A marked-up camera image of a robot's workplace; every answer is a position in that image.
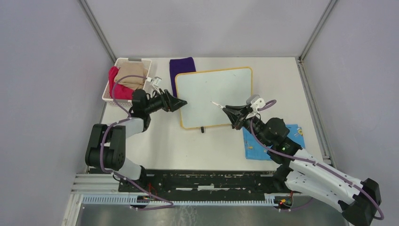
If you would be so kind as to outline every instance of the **purple cloth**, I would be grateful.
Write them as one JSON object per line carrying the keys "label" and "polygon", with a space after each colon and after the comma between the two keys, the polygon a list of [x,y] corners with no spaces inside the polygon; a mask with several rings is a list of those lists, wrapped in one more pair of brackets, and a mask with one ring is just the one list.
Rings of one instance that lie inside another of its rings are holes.
{"label": "purple cloth", "polygon": [[180,73],[196,72],[192,57],[174,59],[169,62],[170,82],[172,83],[173,96],[177,97],[175,77]]}

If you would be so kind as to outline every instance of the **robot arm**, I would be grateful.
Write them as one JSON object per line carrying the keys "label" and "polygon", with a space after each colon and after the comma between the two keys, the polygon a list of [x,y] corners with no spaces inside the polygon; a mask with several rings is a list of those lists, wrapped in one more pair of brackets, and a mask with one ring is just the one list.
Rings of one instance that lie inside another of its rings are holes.
{"label": "robot arm", "polygon": [[[186,104],[187,101],[176,98],[168,90],[162,91],[158,87],[156,87],[156,92],[153,93],[152,97],[149,97],[149,94],[143,89],[134,91],[132,107],[129,109],[131,117],[121,120],[117,126],[111,127],[105,138],[105,142],[110,145],[104,147],[104,167],[132,180],[138,180],[142,174],[145,174],[144,168],[126,158],[126,139],[148,129],[151,122],[151,113],[160,109],[165,112],[174,112]],[[108,127],[105,124],[93,126],[85,156],[86,165],[101,168],[101,142]]]}
{"label": "robot arm", "polygon": [[376,217],[381,195],[379,185],[372,179],[361,181],[318,161],[305,149],[287,137],[289,129],[280,118],[266,123],[255,117],[259,110],[267,108],[258,95],[247,100],[244,106],[226,106],[223,112],[237,130],[244,127],[268,151],[271,159],[281,166],[275,175],[277,188],[288,188],[309,195],[335,208],[356,226],[370,225]]}

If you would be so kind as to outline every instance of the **white wall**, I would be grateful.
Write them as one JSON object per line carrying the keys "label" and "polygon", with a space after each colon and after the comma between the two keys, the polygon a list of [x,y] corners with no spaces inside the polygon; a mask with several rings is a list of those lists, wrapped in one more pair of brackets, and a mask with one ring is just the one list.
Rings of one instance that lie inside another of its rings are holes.
{"label": "white wall", "polygon": [[117,57],[299,56],[328,0],[88,0]]}
{"label": "white wall", "polygon": [[60,225],[112,63],[76,0],[2,0],[0,31],[0,225]]}
{"label": "white wall", "polygon": [[399,1],[342,0],[305,59],[340,170],[380,184],[384,221],[399,202]]}

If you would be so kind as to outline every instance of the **plastic basket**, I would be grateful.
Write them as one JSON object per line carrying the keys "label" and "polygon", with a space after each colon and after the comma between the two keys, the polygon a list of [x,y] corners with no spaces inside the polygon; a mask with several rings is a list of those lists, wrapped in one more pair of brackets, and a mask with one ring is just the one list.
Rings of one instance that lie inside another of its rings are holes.
{"label": "plastic basket", "polygon": [[[151,63],[152,61],[150,59],[140,59],[140,58],[118,58],[115,62],[115,67],[120,68],[120,65],[124,62],[130,62],[132,64],[134,63],[140,63],[142,62],[144,64],[144,68],[147,69],[147,74],[146,77],[150,74],[150,69],[151,69]],[[144,82],[143,89],[147,90],[150,85],[147,84],[147,80]],[[110,83],[107,81],[107,85],[105,86],[104,93],[103,93],[103,100],[107,102],[109,105],[116,105],[114,100],[110,96]],[[120,100],[116,99],[116,101],[126,107],[131,107],[132,106],[132,100]]]}

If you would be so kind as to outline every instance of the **blue towel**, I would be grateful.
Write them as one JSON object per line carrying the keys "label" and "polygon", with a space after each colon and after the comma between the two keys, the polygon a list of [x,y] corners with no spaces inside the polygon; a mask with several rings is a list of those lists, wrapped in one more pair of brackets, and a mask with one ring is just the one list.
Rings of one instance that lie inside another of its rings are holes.
{"label": "blue towel", "polygon": [[[287,128],[289,129],[288,137],[301,147],[305,148],[302,128],[297,124],[287,125]],[[270,156],[266,153],[267,150],[258,144],[250,132],[244,128],[242,129],[242,132],[244,135],[245,157],[247,159],[271,160]]]}

